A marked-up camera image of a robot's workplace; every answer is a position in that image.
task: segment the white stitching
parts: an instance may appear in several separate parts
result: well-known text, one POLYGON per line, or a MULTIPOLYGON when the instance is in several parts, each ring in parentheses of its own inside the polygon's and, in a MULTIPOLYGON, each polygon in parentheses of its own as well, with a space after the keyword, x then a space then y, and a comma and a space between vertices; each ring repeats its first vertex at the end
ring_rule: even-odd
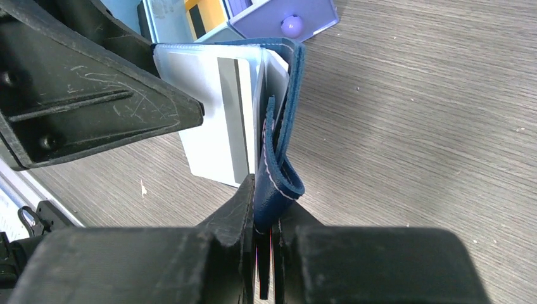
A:
MULTIPOLYGON (((254 206, 255 206, 254 200, 255 200, 255 195, 252 197, 252 204, 251 204, 252 205, 252 210, 255 210, 255 208, 254 208, 254 206)), ((253 225, 253 229, 255 230, 255 232, 257 232, 259 234, 264 234, 264 233, 259 232, 259 230, 257 230, 257 228, 255 227, 255 224, 253 225)))
POLYGON ((272 179, 272 176, 269 172, 269 165, 267 163, 267 142, 266 142, 266 138, 265 138, 265 126, 267 124, 267 119, 265 119, 265 121, 263 122, 263 161, 265 162, 265 170, 267 171, 267 174, 268 174, 268 179, 270 179, 270 181, 272 182, 272 185, 276 188, 276 190, 278 190, 278 192, 280 192, 280 194, 287 198, 288 200, 291 200, 291 201, 296 201, 296 198, 292 198, 288 195, 286 195, 285 193, 283 193, 279 188, 278 186, 276 186, 276 183, 274 182, 274 180, 272 179))
POLYGON ((285 46, 286 48, 291 50, 291 54, 294 54, 294 49, 290 46, 288 46, 285 43, 251 43, 251 44, 240 44, 242 46, 285 46))

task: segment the wallet flap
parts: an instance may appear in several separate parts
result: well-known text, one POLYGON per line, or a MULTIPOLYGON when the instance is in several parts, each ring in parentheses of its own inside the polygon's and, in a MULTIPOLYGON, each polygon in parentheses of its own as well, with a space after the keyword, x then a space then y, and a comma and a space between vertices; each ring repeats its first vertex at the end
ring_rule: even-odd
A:
POLYGON ((246 39, 218 44, 258 45, 275 51, 289 64, 289 87, 283 114, 278 121, 274 120, 275 99, 270 98, 263 125, 263 147, 254 194, 254 224, 256 230, 264 234, 305 192, 301 179, 286 156, 304 71, 305 46, 285 38, 246 39))

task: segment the screw hole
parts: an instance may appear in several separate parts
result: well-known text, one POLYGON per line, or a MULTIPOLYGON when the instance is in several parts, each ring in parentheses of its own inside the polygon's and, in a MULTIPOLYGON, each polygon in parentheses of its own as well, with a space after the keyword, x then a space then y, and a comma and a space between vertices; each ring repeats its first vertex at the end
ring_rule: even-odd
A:
POLYGON ((0 82, 8 87, 17 85, 18 78, 13 72, 3 72, 0 74, 0 82))
POLYGON ((57 142, 56 142, 56 139, 53 136, 45 135, 39 141, 39 145, 41 146, 41 148, 43 148, 45 150, 48 150, 48 151, 51 151, 51 150, 56 149, 57 142))

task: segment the black clip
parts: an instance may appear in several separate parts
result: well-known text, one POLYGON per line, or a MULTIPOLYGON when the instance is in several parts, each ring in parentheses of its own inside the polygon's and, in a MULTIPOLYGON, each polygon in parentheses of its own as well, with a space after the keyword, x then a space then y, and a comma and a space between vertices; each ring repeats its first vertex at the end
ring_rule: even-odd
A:
POLYGON ((18 219, 24 225, 24 228, 30 234, 30 237, 43 236, 51 232, 51 226, 43 219, 41 219, 37 213, 35 213, 30 207, 23 206, 17 211, 18 219), (24 212, 27 212, 33 220, 33 223, 28 222, 24 216, 24 212))

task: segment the wood grain surface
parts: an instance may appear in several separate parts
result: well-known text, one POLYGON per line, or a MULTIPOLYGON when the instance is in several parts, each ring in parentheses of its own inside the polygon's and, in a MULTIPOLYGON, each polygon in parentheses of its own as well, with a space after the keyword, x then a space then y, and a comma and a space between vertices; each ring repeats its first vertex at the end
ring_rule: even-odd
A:
MULTIPOLYGON (((307 43, 300 203, 331 225, 449 229, 495 303, 535 303, 534 1, 335 2, 341 23, 307 43)), ((191 176, 176 134, 34 173, 89 225, 194 225, 234 192, 191 176)))

